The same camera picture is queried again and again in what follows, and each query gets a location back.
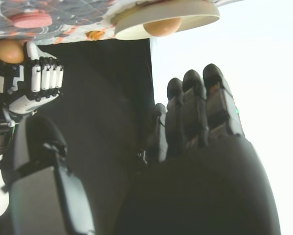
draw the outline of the black floor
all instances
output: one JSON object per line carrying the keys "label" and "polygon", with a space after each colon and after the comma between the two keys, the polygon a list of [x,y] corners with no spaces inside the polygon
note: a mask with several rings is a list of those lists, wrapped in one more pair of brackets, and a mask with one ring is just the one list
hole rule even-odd
{"label": "black floor", "polygon": [[41,47],[65,66],[64,95],[40,109],[68,143],[68,164],[83,181],[98,235],[112,231],[145,144],[154,104],[149,42],[107,40]]}

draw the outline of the white robotic hand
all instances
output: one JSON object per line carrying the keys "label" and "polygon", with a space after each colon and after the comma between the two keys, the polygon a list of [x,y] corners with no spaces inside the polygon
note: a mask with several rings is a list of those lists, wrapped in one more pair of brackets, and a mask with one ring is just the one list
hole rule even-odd
{"label": "white robotic hand", "polygon": [[63,72],[56,57],[27,42],[22,63],[0,60],[0,101],[12,114],[29,114],[59,96]]}

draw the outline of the egg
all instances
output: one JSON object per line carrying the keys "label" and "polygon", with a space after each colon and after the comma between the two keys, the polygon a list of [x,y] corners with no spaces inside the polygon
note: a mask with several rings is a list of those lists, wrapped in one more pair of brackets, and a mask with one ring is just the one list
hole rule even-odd
{"label": "egg", "polygon": [[23,47],[15,40],[0,40],[0,60],[17,64],[24,60]]}
{"label": "egg", "polygon": [[143,25],[146,32],[152,36],[163,37],[176,32],[181,25],[181,17],[145,23]]}

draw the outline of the white background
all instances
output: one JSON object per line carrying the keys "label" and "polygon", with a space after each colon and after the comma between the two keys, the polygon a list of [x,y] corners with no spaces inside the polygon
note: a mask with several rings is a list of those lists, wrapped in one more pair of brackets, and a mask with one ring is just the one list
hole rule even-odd
{"label": "white background", "polygon": [[282,234],[293,235],[293,0],[245,0],[219,10],[216,23],[151,40],[155,103],[167,104],[171,78],[216,64],[266,169]]}

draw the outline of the pink disc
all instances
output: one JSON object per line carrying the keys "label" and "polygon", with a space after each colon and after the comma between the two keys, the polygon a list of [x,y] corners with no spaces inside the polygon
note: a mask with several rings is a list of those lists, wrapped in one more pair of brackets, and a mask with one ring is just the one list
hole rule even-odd
{"label": "pink disc", "polygon": [[12,16],[10,20],[17,28],[40,28],[51,25],[52,18],[46,13],[23,13]]}

